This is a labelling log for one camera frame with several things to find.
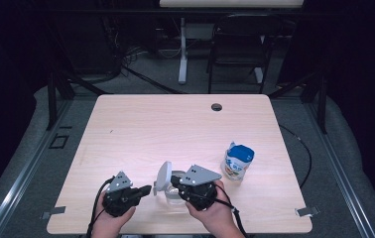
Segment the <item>black circular marker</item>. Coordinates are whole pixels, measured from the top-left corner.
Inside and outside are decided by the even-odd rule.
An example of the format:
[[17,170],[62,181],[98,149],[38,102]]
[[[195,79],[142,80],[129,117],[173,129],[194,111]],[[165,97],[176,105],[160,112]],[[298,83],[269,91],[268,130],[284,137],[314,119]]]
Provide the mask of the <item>black circular marker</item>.
[[221,111],[222,106],[219,103],[214,103],[214,104],[211,105],[211,109],[212,109],[212,111]]

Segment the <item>white lid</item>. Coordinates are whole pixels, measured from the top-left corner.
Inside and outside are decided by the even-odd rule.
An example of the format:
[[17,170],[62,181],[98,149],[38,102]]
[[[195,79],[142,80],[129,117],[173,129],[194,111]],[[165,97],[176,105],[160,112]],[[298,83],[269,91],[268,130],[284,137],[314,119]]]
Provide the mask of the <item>white lid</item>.
[[172,162],[164,162],[163,165],[160,167],[159,173],[157,175],[157,180],[155,182],[155,190],[165,190],[170,184],[171,177]]

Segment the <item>metal rail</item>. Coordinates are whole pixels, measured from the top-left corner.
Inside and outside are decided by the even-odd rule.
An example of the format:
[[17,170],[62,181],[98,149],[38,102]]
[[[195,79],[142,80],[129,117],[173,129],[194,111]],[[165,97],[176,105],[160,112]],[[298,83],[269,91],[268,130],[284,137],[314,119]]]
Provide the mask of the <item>metal rail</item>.
[[71,101],[66,100],[63,102],[63,105],[59,109],[59,117],[57,123],[53,126],[52,130],[46,131],[35,151],[35,154],[24,165],[8,194],[5,196],[5,199],[0,206],[0,236],[2,235],[5,226],[7,225],[9,219],[14,213],[15,208],[20,202],[22,196],[24,195],[24,192],[30,184],[34,174],[36,173],[36,170],[44,157],[44,151],[49,146],[49,142],[55,136],[56,131],[59,128],[59,124],[70,108],[70,105]]
[[304,104],[304,106],[309,113],[312,121],[312,126],[317,131],[320,140],[322,141],[326,149],[333,175],[336,179],[336,182],[338,183],[338,186],[351,212],[351,215],[354,218],[355,224],[357,225],[361,237],[375,238],[375,232],[364,212],[364,208],[361,205],[360,199],[354,192],[354,189],[352,188],[351,183],[348,180],[339,157],[337,156],[334,148],[332,147],[332,144],[330,143],[328,134],[323,134],[318,127],[317,121],[315,119],[315,109],[313,108],[313,106],[308,105],[307,103]]

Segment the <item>human hand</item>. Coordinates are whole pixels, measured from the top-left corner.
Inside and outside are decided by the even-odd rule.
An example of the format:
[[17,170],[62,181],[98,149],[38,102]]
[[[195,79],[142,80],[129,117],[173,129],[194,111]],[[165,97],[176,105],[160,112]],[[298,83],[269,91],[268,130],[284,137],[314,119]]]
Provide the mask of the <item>human hand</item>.
[[[228,202],[227,196],[221,190],[224,184],[221,180],[215,181],[217,185],[217,199]],[[243,234],[234,224],[233,215],[230,207],[214,202],[207,210],[198,211],[189,202],[186,203],[188,212],[191,216],[202,222],[207,231],[217,238],[244,238]]]
[[105,191],[103,191],[97,202],[95,209],[95,217],[98,216],[94,222],[91,237],[92,238],[116,238],[120,232],[122,226],[131,219],[135,213],[135,206],[129,208],[122,216],[114,217],[104,211],[103,197]]

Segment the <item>white desk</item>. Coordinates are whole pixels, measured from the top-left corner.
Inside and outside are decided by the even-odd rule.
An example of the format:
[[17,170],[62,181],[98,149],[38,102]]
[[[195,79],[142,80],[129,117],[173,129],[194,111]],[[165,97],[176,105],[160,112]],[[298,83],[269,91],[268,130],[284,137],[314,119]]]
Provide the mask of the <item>white desk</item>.
[[[219,103],[221,111],[211,105]],[[270,100],[265,95],[103,95],[92,111],[52,215],[52,234],[86,232],[105,180],[124,171],[135,187],[150,184],[165,161],[174,171],[192,164],[220,173],[230,143],[255,151],[242,183],[222,181],[248,233],[306,233],[305,202]],[[185,205],[170,206],[163,192],[141,199],[122,234],[207,233]]]
[[304,0],[160,0],[161,7],[301,8]]

